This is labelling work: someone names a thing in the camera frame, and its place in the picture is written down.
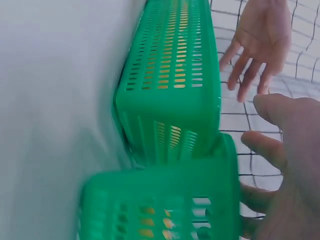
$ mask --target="basket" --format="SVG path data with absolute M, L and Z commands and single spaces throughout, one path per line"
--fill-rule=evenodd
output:
M 203 158 L 219 131 L 219 62 L 208 0 L 149 0 L 115 97 L 142 166 Z
M 80 240 L 238 240 L 232 143 L 221 135 L 207 159 L 92 177 L 83 190 Z

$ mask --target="palm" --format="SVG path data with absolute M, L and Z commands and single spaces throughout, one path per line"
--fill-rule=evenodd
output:
M 283 131 L 283 143 L 248 131 L 242 142 L 283 175 L 277 191 L 242 186 L 242 202 L 266 214 L 263 220 L 243 218 L 243 236 L 255 240 L 320 239 L 320 162 L 317 121 L 320 102 L 279 94 L 256 96 L 258 114 Z
M 233 90 L 240 74 L 252 58 L 240 85 L 238 93 L 240 102 L 244 101 L 262 63 L 266 63 L 266 68 L 260 78 L 259 94 L 266 92 L 272 76 L 283 69 L 291 45 L 290 13 L 287 4 L 284 3 L 273 4 L 271 1 L 249 0 L 231 45 L 220 60 L 222 71 L 240 47 L 243 47 L 243 52 L 228 80 L 228 88 Z

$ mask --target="human hand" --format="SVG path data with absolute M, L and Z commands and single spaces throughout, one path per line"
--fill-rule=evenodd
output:
M 240 74 L 252 58 L 240 84 L 239 102 L 245 100 L 262 63 L 266 63 L 266 67 L 260 77 L 258 94 L 265 94 L 272 77 L 282 71 L 291 46 L 290 19 L 287 0 L 249 0 L 246 4 L 231 45 L 219 61 L 220 71 L 223 71 L 243 47 L 228 79 L 229 90 L 234 90 Z
M 283 132 L 283 143 L 248 131 L 242 142 L 283 175 L 277 191 L 242 185 L 241 201 L 264 219 L 242 217 L 242 236 L 255 240 L 320 239 L 320 102 L 257 95 L 258 114 Z

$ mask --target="white fabric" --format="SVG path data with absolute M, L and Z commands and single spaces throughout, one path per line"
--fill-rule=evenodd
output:
M 115 85 L 145 0 L 0 1 L 0 239 L 75 239 L 84 180 L 128 167 Z

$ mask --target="open hand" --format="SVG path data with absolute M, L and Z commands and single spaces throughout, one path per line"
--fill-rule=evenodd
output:
M 277 191 L 242 185 L 242 202 L 264 219 L 242 218 L 254 240 L 320 240 L 320 102 L 280 94 L 257 95 L 254 106 L 283 131 L 283 143 L 248 131 L 242 142 L 283 175 Z
M 250 58 L 252 62 L 244 74 L 238 92 L 243 102 L 262 63 L 266 67 L 261 75 L 257 93 L 265 94 L 272 77 L 279 74 L 291 46 L 291 18 L 287 0 L 249 0 L 240 18 L 231 45 L 220 59 L 220 71 L 243 47 L 228 79 L 229 90 L 234 90 Z

